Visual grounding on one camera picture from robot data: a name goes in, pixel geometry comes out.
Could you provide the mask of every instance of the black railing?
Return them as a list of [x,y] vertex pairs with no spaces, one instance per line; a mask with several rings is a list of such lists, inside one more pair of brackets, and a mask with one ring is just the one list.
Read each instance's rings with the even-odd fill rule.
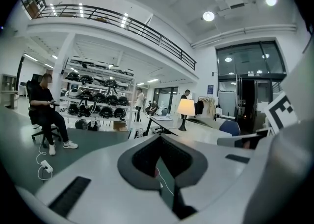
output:
[[32,16],[33,19],[48,17],[83,17],[86,19],[115,25],[119,28],[123,28],[140,35],[154,44],[159,45],[195,70],[196,61],[175,43],[149,26],[121,13],[88,5],[58,4],[54,6],[45,5],[42,9],[38,10],[34,16]]

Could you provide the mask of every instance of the black t-shirt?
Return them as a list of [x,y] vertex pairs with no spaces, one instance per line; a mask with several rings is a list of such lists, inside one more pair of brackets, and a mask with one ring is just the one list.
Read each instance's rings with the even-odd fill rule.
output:
[[[36,85],[30,92],[29,101],[32,100],[51,101],[53,98],[49,89],[43,89],[40,85]],[[51,109],[49,105],[32,105],[31,107],[36,108],[38,111]]]

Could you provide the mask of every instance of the man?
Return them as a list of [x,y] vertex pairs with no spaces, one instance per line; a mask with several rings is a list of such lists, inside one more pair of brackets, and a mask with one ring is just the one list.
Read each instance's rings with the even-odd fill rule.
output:
[[53,156],[55,155],[55,146],[52,139],[51,124],[55,124],[59,128],[63,139],[63,148],[76,149],[78,145],[69,140],[64,118],[50,107],[50,105],[54,104],[54,100],[48,89],[48,83],[52,83],[52,76],[46,73],[40,84],[32,88],[29,95],[30,106],[36,110],[30,111],[29,116],[34,118],[38,125],[43,127],[43,131],[49,142],[49,154]]
[[136,104],[135,104],[135,109],[138,111],[137,112],[137,117],[136,117],[136,121],[137,122],[139,122],[139,112],[140,112],[140,110],[142,108],[143,100],[144,100],[143,89],[139,88],[138,89],[137,101],[136,101]]
[[[185,90],[184,94],[181,96],[181,99],[187,99],[187,96],[190,95],[190,90]],[[186,119],[186,115],[181,114],[181,119]]]
[[150,116],[153,116],[154,113],[157,111],[157,109],[158,109],[158,105],[157,105],[156,100],[154,100],[154,102],[153,102],[153,104],[152,104],[152,107],[151,107],[150,110],[149,110],[149,115],[150,115]]

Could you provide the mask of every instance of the blue chair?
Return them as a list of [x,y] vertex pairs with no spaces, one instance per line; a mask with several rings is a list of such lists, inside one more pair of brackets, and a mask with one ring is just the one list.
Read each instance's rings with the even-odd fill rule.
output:
[[220,131],[230,133],[232,136],[240,135],[240,127],[235,121],[226,120],[219,128]]

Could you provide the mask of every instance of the black pants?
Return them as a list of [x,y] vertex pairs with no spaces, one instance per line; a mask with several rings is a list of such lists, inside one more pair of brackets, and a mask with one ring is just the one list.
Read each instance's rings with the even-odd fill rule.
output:
[[43,127],[43,131],[49,142],[49,145],[53,145],[51,134],[52,124],[55,124],[55,126],[59,128],[63,142],[67,142],[69,140],[64,118],[58,112],[52,110],[38,112],[37,124]]
[[139,122],[139,112],[140,112],[141,108],[142,108],[141,106],[136,106],[136,107],[135,107],[135,109],[138,111],[137,117],[136,117],[136,121],[137,121],[137,122]]

